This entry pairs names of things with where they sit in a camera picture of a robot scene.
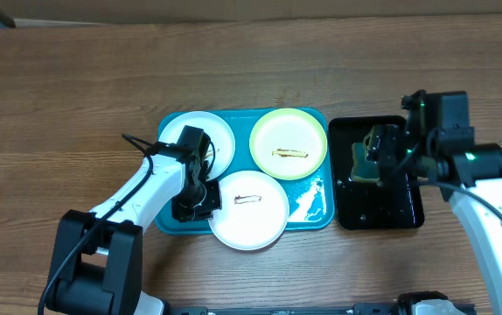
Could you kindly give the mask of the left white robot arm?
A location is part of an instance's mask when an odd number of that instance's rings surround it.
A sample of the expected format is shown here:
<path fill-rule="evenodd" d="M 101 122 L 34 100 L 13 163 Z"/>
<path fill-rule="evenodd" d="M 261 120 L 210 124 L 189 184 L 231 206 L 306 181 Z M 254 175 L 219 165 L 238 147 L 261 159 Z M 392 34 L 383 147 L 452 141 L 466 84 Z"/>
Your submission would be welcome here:
<path fill-rule="evenodd" d="M 99 206 L 61 217 L 39 314 L 165 314 L 166 303 L 142 290 L 145 231 L 167 203 L 181 222 L 209 219 L 220 208 L 208 135 L 176 143 L 125 138 L 143 163 Z"/>

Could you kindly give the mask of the white plate with stain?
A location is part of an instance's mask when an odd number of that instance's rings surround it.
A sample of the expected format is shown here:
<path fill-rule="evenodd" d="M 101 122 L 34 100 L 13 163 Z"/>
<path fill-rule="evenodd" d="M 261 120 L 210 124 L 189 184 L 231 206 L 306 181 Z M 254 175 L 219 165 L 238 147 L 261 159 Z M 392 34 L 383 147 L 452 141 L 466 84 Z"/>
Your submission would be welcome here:
<path fill-rule="evenodd" d="M 232 249 L 254 251 L 276 241 L 289 220 L 282 186 L 260 171 L 238 171 L 220 180 L 221 208 L 208 220 L 216 238 Z"/>

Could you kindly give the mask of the yellow green sponge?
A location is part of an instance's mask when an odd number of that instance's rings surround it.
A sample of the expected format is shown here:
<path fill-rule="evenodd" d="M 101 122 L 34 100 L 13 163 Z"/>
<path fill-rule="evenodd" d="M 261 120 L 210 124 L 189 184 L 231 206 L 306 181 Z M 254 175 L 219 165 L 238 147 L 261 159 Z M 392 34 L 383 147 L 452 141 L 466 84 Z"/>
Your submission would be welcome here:
<path fill-rule="evenodd" d="M 370 138 L 366 135 L 361 142 L 352 144 L 351 181 L 377 183 L 380 180 L 377 164 L 367 159 Z"/>

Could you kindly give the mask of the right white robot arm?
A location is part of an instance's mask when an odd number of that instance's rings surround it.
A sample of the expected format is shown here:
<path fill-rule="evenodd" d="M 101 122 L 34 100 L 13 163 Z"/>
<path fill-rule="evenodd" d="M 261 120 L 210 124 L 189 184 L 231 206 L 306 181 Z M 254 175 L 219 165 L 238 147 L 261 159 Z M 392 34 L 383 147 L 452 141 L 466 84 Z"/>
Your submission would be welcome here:
<path fill-rule="evenodd" d="M 379 186 L 411 175 L 415 186 L 440 189 L 469 238 L 492 310 L 502 314 L 502 148 L 476 143 L 464 91 L 421 89 L 401 107 L 404 127 L 374 126 L 366 160 L 376 164 Z"/>

